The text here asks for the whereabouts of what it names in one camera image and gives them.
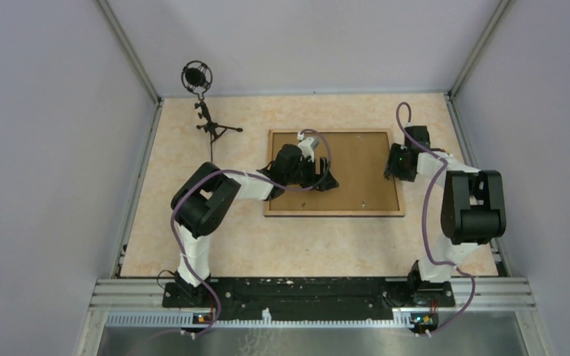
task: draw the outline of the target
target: microphone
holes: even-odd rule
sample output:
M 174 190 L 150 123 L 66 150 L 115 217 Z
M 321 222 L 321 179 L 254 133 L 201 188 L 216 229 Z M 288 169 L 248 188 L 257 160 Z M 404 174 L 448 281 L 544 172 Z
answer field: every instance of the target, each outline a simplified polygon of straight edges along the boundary
M 201 61 L 187 63 L 180 77 L 183 87 L 192 94 L 197 95 L 199 100 L 204 100 L 204 93 L 209 90 L 213 82 L 211 68 Z

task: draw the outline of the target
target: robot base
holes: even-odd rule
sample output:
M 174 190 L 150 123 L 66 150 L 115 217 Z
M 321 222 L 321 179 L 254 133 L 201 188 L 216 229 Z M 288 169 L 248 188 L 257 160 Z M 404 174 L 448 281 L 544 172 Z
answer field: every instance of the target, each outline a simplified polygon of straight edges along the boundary
M 392 308 L 453 307 L 450 283 L 416 285 L 396 277 L 322 278 L 209 278 L 209 285 L 220 298 L 220 320 L 256 320 L 269 308 L 273 320 L 391 320 Z M 167 283 L 163 307 L 170 309 L 209 309 L 212 300 L 203 286 Z

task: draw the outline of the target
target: gray wall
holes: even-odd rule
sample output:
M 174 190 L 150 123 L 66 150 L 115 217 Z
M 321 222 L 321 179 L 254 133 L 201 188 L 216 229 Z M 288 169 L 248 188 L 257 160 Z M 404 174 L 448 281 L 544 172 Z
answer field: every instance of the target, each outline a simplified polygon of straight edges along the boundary
M 0 355 L 70 355 L 153 104 L 91 0 L 0 1 Z
M 163 96 L 193 59 L 214 95 L 447 90 L 497 2 L 110 1 Z
M 517 1 L 459 107 L 479 165 L 504 177 L 512 267 L 570 355 L 570 1 Z

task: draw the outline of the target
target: wooden frame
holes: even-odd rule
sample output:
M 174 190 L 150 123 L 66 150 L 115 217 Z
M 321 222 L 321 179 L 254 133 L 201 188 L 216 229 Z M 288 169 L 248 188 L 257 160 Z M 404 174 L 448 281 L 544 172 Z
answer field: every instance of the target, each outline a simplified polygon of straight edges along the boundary
M 393 143 L 392 131 L 388 129 L 375 129 L 375 128 L 361 128 L 361 129 L 329 129 L 329 130 L 318 130 L 322 133 L 386 133 L 388 142 L 388 153 L 390 152 L 390 146 Z M 268 155 L 267 160 L 270 162 L 274 154 L 274 134 L 291 134 L 296 133 L 298 130 L 295 129 L 274 129 L 269 131 L 268 139 Z M 370 211 L 301 211 L 298 210 L 273 210 L 271 208 L 271 202 L 265 203 L 265 217 L 404 217 L 405 216 L 405 203 L 403 199 L 403 191 L 401 181 L 391 178 L 396 189 L 396 200 L 399 208 L 397 210 L 370 210 Z

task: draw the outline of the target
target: tripod stand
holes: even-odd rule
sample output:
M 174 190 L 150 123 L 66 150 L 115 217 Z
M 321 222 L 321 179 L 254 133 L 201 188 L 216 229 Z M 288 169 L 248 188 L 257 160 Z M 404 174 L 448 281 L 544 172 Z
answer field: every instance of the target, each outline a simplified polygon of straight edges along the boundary
M 216 122 L 213 122 L 211 119 L 211 113 L 209 113 L 209 108 L 206 106 L 204 100 L 200 100 L 200 102 L 195 103 L 196 109 L 201 109 L 202 112 L 197 113 L 197 115 L 202 119 L 206 119 L 206 124 L 204 125 L 197 125 L 196 128 L 198 130 L 202 129 L 204 132 L 208 132 L 211 136 L 211 162 L 213 162 L 213 142 L 217 141 L 220 137 L 224 135 L 224 133 L 228 130 L 235 130 L 237 132 L 243 131 L 242 128 L 233 128 L 232 126 L 225 126 L 220 125 Z

